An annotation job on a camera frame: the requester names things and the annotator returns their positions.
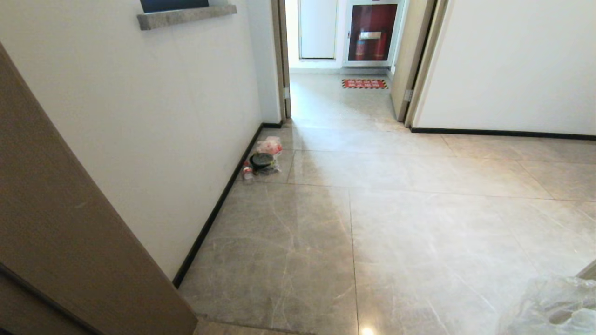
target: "corridor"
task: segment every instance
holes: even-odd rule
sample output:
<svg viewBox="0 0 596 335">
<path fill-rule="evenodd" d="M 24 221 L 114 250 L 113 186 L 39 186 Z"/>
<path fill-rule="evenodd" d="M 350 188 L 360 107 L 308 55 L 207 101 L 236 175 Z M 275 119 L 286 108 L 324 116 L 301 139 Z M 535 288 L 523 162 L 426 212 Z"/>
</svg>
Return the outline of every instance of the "corridor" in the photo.
<svg viewBox="0 0 596 335">
<path fill-rule="evenodd" d="M 530 279 L 596 258 L 596 142 L 412 134 L 389 89 L 346 77 L 291 76 L 293 118 L 260 135 L 281 138 L 282 172 L 238 178 L 179 290 L 197 315 L 494 335 Z"/>
</svg>

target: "gray tile floor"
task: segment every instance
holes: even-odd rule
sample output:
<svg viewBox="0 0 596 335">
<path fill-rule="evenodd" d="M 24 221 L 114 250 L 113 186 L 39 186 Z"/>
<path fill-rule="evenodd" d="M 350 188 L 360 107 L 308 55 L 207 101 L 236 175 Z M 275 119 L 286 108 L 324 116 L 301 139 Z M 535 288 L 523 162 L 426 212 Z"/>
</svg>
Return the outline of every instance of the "gray tile floor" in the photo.
<svg viewBox="0 0 596 335">
<path fill-rule="evenodd" d="M 283 171 L 234 185 L 180 288 L 197 314 L 493 335 L 529 279 L 596 258 L 596 142 L 412 134 L 343 77 L 292 75 L 292 121 L 261 134 Z"/>
</svg>

